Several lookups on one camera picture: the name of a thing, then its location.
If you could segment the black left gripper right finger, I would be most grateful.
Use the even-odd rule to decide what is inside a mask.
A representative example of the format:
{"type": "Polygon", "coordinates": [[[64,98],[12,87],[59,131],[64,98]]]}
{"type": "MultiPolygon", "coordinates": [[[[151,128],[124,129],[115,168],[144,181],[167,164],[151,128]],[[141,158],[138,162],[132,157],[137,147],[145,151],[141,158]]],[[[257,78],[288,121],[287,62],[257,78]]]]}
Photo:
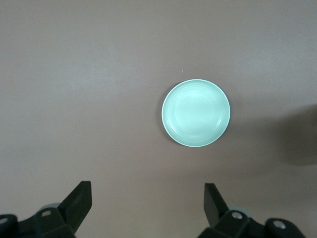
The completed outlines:
{"type": "Polygon", "coordinates": [[[201,238],[303,238],[290,221],[270,218],[264,225],[239,210],[230,209],[213,183],[204,188],[204,211],[209,227],[201,238]]]}

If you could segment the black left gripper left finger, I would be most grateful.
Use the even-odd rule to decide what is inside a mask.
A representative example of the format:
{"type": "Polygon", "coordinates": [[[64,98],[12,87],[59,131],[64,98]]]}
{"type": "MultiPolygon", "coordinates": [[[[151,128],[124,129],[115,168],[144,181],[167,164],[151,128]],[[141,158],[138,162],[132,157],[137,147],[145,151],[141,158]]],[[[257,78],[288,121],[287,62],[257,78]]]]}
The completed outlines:
{"type": "Polygon", "coordinates": [[[74,238],[92,207],[90,181],[81,181],[57,206],[46,206],[18,221],[14,214],[0,216],[2,238],[74,238]]]}

